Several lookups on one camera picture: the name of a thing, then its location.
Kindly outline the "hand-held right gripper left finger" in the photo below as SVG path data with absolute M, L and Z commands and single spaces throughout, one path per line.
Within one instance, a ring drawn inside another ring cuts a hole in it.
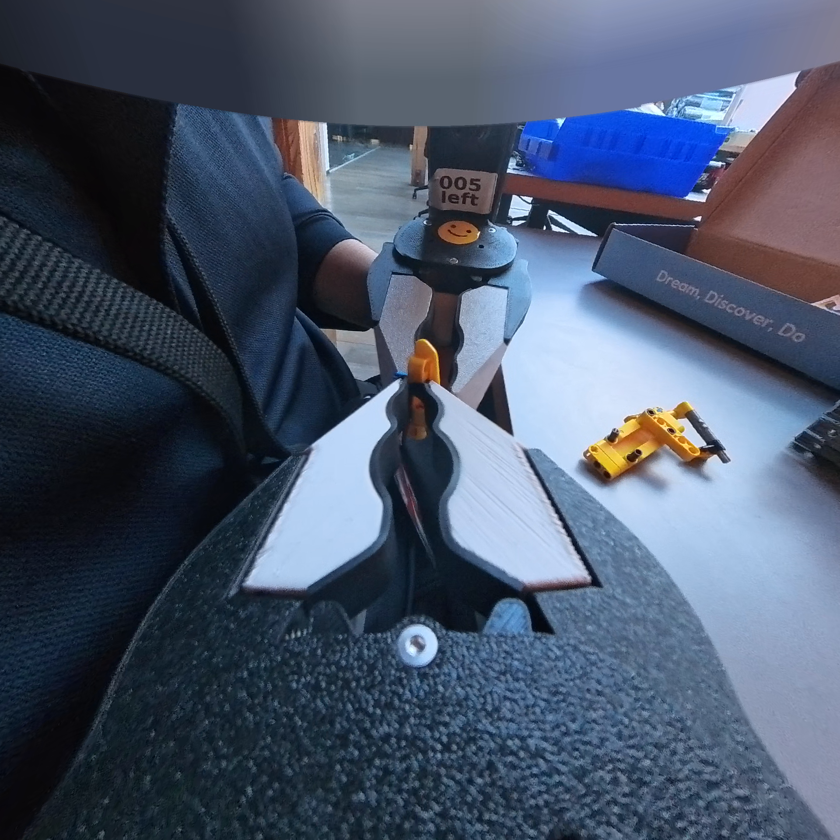
M 392 577 L 389 484 L 399 458 L 406 384 L 393 382 L 305 452 L 243 579 L 243 593 L 307 604 L 336 602 L 350 616 Z

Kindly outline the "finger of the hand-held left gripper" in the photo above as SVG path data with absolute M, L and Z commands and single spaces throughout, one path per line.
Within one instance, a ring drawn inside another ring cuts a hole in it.
M 451 392 L 471 408 L 478 408 L 501 366 L 507 314 L 505 288 L 481 287 L 459 297 Z
M 433 290 L 414 275 L 391 274 L 382 310 L 382 386 L 406 373 L 418 331 L 428 318 Z

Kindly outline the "blue plastic bin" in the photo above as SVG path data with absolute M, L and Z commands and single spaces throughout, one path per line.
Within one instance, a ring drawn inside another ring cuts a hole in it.
M 542 178 L 683 198 L 727 136 L 712 123 L 621 110 L 529 121 L 518 150 Z

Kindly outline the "person's left forearm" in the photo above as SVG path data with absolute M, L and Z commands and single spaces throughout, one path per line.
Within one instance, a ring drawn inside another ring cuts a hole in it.
M 311 284 L 320 326 L 355 331 L 374 327 L 367 279 L 375 258 L 376 253 L 355 238 L 331 247 Z

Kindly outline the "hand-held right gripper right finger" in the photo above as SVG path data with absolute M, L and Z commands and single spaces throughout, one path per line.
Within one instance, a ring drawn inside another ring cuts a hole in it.
M 427 386 L 433 440 L 451 464 L 437 504 L 441 561 L 455 596 L 488 616 L 506 598 L 591 587 L 592 573 L 526 449 L 451 395 Z

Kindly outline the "person in navy shirt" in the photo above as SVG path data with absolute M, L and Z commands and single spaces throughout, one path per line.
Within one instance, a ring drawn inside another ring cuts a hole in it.
M 2 838 L 173 573 L 360 391 L 270 120 L 2 66 Z

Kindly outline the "brown wooden table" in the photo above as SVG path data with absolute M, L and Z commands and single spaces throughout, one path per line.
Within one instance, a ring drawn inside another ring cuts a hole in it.
M 564 203 L 687 222 L 702 217 L 707 198 L 703 193 L 674 197 L 602 185 L 555 181 L 521 170 L 509 170 L 506 173 L 500 192 L 503 195 L 530 197 L 541 203 Z

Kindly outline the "yellow brick part black pins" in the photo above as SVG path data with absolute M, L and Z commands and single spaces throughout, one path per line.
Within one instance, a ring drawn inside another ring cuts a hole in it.
M 587 447 L 583 459 L 599 477 L 611 481 L 664 449 L 688 464 L 709 459 L 731 463 L 718 436 L 689 402 L 669 410 L 651 406 L 626 416 L 622 425 Z

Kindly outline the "brown cardboard box grey flap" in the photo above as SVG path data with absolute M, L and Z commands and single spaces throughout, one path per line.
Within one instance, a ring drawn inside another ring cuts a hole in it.
M 810 70 L 695 227 L 615 224 L 594 273 L 838 389 L 839 65 Z

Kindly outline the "yellow striped toy brick assembly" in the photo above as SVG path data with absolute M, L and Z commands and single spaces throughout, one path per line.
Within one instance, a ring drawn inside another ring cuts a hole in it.
M 428 436 L 425 388 L 430 384 L 441 385 L 438 351 L 426 339 L 417 339 L 406 362 L 393 377 L 406 389 L 407 420 L 403 436 L 407 440 L 421 441 Z

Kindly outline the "yellow grey toy brick excavator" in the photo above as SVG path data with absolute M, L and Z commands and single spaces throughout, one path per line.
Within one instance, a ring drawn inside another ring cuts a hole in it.
M 793 439 L 793 450 L 839 470 L 839 402 Z

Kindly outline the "wooden pillar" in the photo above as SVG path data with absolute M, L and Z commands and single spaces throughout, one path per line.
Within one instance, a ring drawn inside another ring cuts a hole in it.
M 324 203 L 329 169 L 327 123 L 272 118 L 271 126 L 286 171 Z

